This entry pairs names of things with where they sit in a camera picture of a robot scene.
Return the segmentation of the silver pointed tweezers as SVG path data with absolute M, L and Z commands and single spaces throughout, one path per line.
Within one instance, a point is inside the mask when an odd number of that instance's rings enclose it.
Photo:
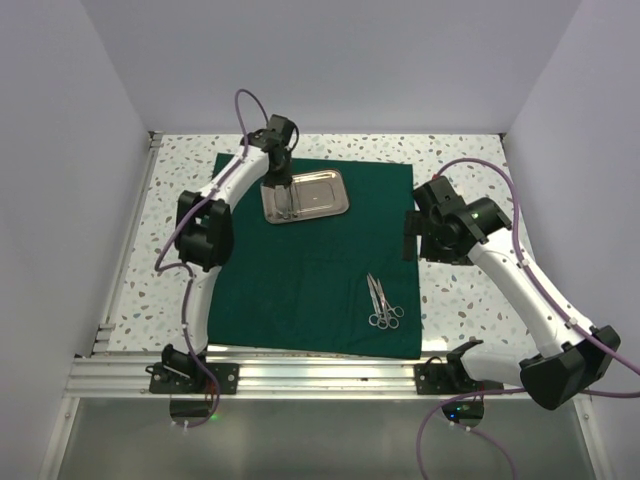
M 291 183 L 288 188 L 289 206 L 287 209 L 287 218 L 289 220 L 296 219 L 300 212 L 300 199 L 297 185 Z

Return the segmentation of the dark green surgical cloth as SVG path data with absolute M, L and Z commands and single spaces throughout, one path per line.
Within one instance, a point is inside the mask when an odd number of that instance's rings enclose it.
M 414 208 L 406 164 L 296 158 L 295 173 L 336 169 L 346 213 L 273 225 L 254 184 L 233 212 L 235 245 L 210 293 L 212 344 L 417 359 L 422 322 L 419 270 L 402 259 L 405 212 Z M 371 326 L 367 274 L 404 316 Z

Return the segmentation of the silver surgical scissors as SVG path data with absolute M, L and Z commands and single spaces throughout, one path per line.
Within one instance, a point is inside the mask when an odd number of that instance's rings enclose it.
M 377 282 L 370 273 L 367 274 L 366 279 L 373 306 L 373 313 L 369 315 L 368 322 L 371 326 L 379 329 L 387 329 L 389 327 L 389 321 L 383 307 L 382 298 L 378 291 Z
M 400 325 L 399 319 L 404 316 L 404 310 L 399 306 L 394 307 L 389 304 L 379 280 L 374 281 L 374 289 L 378 298 L 378 308 L 370 316 L 369 323 L 382 330 L 397 329 Z

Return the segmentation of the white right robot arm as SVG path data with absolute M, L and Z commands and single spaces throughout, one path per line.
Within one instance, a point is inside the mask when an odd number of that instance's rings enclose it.
M 435 177 L 412 193 L 416 210 L 405 215 L 403 256 L 479 268 L 500 290 L 531 335 L 536 351 L 520 358 L 506 346 L 472 339 L 443 363 L 414 372 L 457 393 L 509 384 L 554 410 L 600 380 L 621 340 L 573 308 L 515 238 L 514 225 L 491 199 L 466 203 L 448 179 Z

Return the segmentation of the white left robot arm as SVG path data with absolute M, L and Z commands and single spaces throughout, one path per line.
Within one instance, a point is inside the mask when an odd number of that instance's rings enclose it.
M 232 213 L 256 181 L 262 180 L 271 189 L 292 184 L 292 151 L 299 137 L 295 122 L 272 115 L 264 128 L 243 135 L 237 153 L 205 187 L 179 196 L 175 230 L 161 249 L 154 270 L 162 274 L 184 268 L 188 272 L 180 321 L 187 351 L 168 345 L 161 356 L 163 367 L 172 372 L 173 381 L 185 392 L 201 390 L 213 376 L 190 338 L 187 311 L 196 281 L 193 268 L 211 278 L 230 259 L 234 247 Z

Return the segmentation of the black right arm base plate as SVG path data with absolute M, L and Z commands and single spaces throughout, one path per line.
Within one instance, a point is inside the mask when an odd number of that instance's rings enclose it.
M 457 395 L 485 390 L 503 390 L 504 384 L 469 377 L 460 360 L 430 357 L 413 366 L 413 378 L 418 395 Z

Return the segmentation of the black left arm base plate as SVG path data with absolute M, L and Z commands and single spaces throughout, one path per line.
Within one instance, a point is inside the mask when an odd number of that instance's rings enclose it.
M 204 372 L 198 365 L 186 370 L 157 362 L 145 368 L 151 376 L 149 392 L 152 394 L 189 395 L 214 394 L 235 395 L 240 378 L 240 366 L 235 363 L 205 363 Z

